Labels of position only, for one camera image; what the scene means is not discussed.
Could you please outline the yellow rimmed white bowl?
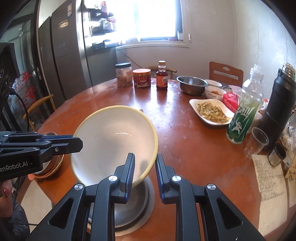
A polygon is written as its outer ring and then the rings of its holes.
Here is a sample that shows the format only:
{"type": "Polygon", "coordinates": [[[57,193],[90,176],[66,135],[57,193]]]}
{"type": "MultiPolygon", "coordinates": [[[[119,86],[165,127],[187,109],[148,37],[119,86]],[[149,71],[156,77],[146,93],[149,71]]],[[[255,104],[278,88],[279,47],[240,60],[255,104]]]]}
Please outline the yellow rimmed white bowl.
{"type": "Polygon", "coordinates": [[[99,183],[123,165],[128,153],[135,155],[133,187],[151,171],[158,153],[158,135],[151,120],[140,110],[124,105],[102,108],[88,116],[75,130],[83,142],[70,155],[76,179],[86,186],[99,183]]]}

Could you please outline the wooden chair with dark seat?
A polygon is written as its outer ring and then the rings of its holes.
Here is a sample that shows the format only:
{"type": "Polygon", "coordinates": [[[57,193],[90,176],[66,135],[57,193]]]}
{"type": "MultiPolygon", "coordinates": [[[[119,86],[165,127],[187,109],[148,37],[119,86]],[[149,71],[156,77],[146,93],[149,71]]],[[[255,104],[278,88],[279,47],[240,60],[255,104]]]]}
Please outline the wooden chair with dark seat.
{"type": "Polygon", "coordinates": [[[42,106],[43,104],[45,104],[45,102],[48,101],[48,100],[51,102],[51,105],[52,105],[52,109],[53,109],[53,111],[56,111],[57,108],[56,108],[56,105],[55,105],[55,103],[54,103],[53,97],[54,97],[53,94],[50,94],[49,96],[45,96],[45,97],[43,97],[43,98],[37,100],[36,102],[34,102],[34,103],[29,107],[28,110],[25,109],[27,112],[23,115],[23,120],[26,119],[26,120],[29,121],[29,127],[31,128],[31,130],[32,130],[33,132],[37,132],[37,129],[36,129],[36,127],[34,126],[34,122],[33,122],[33,121],[31,120],[31,118],[30,118],[30,114],[31,114],[31,113],[34,113],[34,112],[37,113],[37,112],[41,109],[41,106],[42,106]]]}

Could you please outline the paper sheet with writing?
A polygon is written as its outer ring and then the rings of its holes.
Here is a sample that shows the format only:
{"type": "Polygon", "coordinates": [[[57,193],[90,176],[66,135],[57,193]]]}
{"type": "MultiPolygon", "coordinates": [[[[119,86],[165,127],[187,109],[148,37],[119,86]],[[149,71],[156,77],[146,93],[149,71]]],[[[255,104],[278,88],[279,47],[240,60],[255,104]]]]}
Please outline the paper sheet with writing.
{"type": "Polygon", "coordinates": [[[266,155],[252,161],[261,195],[258,230],[266,236],[287,221],[287,188],[281,166],[271,166],[266,155]]]}

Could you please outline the thermos steel cap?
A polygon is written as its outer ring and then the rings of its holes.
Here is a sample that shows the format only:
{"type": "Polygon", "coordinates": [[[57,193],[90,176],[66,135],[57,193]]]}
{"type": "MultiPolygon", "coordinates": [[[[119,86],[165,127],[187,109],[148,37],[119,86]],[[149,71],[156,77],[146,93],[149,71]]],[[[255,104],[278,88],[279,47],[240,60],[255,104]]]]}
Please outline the thermos steel cap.
{"type": "Polygon", "coordinates": [[[268,154],[268,161],[271,166],[277,167],[286,158],[287,154],[280,143],[275,143],[274,148],[268,154]]]}

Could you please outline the clear jar black lid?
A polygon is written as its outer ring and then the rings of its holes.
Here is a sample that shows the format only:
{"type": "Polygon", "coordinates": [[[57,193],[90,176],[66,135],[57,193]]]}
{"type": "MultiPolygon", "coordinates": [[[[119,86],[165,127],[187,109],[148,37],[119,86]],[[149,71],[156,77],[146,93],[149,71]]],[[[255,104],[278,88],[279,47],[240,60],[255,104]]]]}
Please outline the clear jar black lid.
{"type": "Polygon", "coordinates": [[[133,85],[133,72],[130,62],[116,64],[115,72],[118,87],[128,87],[133,85]]]}

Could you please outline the clear plastic cup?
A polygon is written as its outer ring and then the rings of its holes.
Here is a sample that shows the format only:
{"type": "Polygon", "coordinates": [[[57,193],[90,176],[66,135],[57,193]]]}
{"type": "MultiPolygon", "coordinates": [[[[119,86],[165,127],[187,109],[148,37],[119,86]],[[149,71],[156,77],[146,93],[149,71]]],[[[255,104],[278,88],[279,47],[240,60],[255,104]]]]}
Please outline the clear plastic cup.
{"type": "Polygon", "coordinates": [[[244,155],[248,159],[252,159],[252,156],[258,154],[269,143],[266,133],[258,127],[253,127],[249,140],[244,148],[244,155]]]}

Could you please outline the red lidded jar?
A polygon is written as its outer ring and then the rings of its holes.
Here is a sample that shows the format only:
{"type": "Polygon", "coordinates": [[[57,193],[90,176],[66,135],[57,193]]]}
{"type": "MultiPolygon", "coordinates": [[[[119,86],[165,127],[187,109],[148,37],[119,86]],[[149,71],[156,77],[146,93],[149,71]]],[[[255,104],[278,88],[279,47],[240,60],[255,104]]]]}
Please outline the red lidded jar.
{"type": "Polygon", "coordinates": [[[132,73],[135,88],[151,87],[151,69],[135,69],[132,73]]]}

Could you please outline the grey refrigerator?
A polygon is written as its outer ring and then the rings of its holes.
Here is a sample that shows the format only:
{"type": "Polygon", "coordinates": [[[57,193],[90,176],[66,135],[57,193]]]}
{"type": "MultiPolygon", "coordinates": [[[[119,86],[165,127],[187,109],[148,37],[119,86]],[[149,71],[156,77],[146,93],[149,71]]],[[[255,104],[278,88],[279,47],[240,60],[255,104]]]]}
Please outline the grey refrigerator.
{"type": "Polygon", "coordinates": [[[107,1],[38,1],[42,76],[56,107],[114,79],[121,41],[107,1]]]}

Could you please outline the white dish with food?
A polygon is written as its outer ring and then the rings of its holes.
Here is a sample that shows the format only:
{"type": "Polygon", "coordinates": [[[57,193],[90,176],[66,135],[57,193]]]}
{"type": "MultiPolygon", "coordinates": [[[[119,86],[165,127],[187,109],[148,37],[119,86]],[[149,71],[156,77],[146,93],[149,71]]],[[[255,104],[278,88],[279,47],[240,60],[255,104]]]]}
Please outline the white dish with food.
{"type": "Polygon", "coordinates": [[[211,126],[226,126],[234,117],[234,113],[217,99],[190,99],[189,104],[199,118],[211,126]]]}

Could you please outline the brown sauce bottle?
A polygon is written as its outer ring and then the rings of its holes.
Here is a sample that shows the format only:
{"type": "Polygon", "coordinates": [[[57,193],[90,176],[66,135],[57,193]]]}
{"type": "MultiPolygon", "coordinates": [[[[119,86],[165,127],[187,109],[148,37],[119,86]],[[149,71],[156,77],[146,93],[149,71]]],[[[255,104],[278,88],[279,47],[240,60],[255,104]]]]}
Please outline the brown sauce bottle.
{"type": "Polygon", "coordinates": [[[166,62],[160,60],[158,62],[158,71],[156,72],[157,89],[167,90],[168,88],[168,73],[166,72],[166,62]]]}

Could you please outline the red packet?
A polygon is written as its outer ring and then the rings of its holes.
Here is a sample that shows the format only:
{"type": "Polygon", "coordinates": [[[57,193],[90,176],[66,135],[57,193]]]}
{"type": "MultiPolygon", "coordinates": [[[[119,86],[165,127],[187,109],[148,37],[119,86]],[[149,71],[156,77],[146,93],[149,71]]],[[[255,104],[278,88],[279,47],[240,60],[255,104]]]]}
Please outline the red packet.
{"type": "Polygon", "coordinates": [[[239,106],[239,97],[237,94],[234,94],[233,92],[223,94],[222,102],[229,110],[236,113],[239,106]]]}

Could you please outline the green drink bottle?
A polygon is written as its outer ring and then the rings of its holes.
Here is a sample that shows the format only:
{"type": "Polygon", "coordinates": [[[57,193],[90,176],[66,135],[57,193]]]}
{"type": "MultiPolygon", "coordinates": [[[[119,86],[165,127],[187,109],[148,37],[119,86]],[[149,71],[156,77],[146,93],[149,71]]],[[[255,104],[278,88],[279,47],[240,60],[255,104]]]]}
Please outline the green drink bottle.
{"type": "Polygon", "coordinates": [[[250,69],[250,78],[243,82],[239,106],[226,131],[227,138],[234,144],[243,142],[255,114],[262,105],[263,78],[262,67],[255,64],[250,69]]]}

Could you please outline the black thermos flask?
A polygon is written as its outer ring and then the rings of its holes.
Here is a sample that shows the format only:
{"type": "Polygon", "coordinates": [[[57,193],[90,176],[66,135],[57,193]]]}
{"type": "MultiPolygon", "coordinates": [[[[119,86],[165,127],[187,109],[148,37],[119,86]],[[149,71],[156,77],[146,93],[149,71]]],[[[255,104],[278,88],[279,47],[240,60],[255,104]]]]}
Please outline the black thermos flask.
{"type": "Polygon", "coordinates": [[[295,105],[295,69],[284,63],[274,80],[273,91],[258,128],[268,137],[268,144],[263,151],[273,149],[295,105]]]}

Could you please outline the small white bowl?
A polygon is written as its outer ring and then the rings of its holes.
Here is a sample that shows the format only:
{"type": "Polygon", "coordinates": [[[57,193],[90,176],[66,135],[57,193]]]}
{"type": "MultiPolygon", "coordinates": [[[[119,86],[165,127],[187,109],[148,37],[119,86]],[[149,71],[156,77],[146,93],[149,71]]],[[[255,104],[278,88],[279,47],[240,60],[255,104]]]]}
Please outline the small white bowl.
{"type": "Polygon", "coordinates": [[[222,89],[222,84],[217,81],[205,79],[208,85],[205,87],[205,97],[206,99],[217,99],[222,101],[226,91],[222,89]]]}

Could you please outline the wooden chair back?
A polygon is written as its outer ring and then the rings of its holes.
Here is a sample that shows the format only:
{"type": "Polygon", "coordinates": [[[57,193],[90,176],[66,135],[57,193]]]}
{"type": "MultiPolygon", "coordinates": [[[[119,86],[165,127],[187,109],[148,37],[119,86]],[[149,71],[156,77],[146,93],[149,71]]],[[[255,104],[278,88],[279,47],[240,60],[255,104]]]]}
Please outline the wooden chair back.
{"type": "Polygon", "coordinates": [[[230,65],[211,61],[209,62],[209,79],[242,87],[243,71],[230,65]]]}

